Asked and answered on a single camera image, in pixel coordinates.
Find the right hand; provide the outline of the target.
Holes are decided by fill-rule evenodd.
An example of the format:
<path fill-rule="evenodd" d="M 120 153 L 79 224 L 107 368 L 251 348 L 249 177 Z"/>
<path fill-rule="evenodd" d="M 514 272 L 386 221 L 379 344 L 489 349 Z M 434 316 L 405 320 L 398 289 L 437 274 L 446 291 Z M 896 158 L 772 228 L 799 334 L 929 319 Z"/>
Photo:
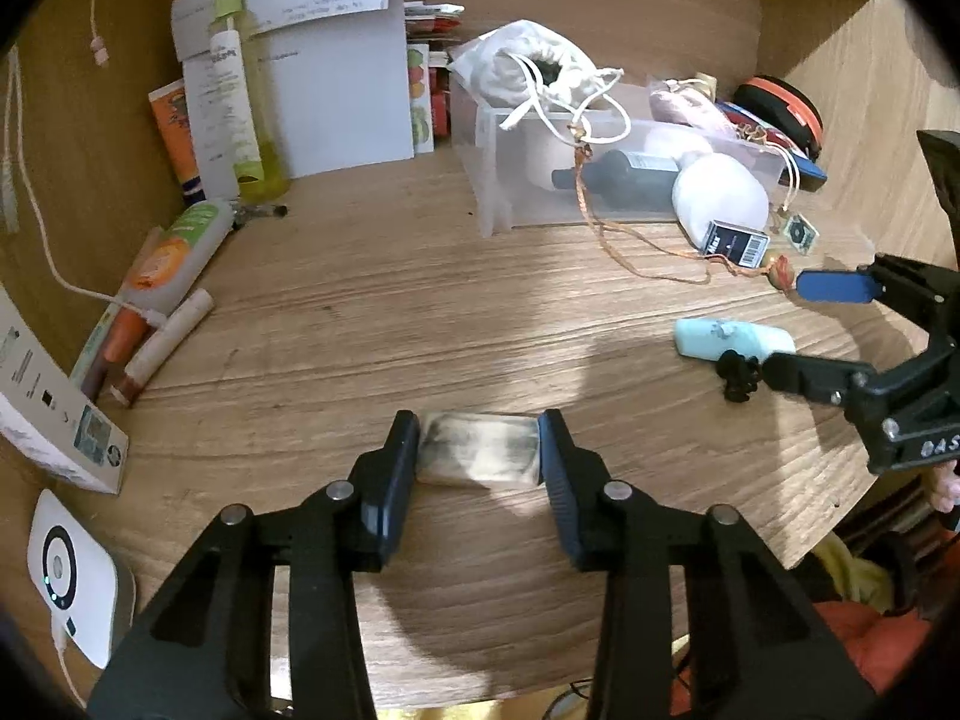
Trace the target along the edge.
<path fill-rule="evenodd" d="M 960 475 L 957 473 L 957 461 L 946 461 L 933 466 L 926 479 L 929 502 L 932 507 L 941 514 L 950 514 L 960 500 Z"/>

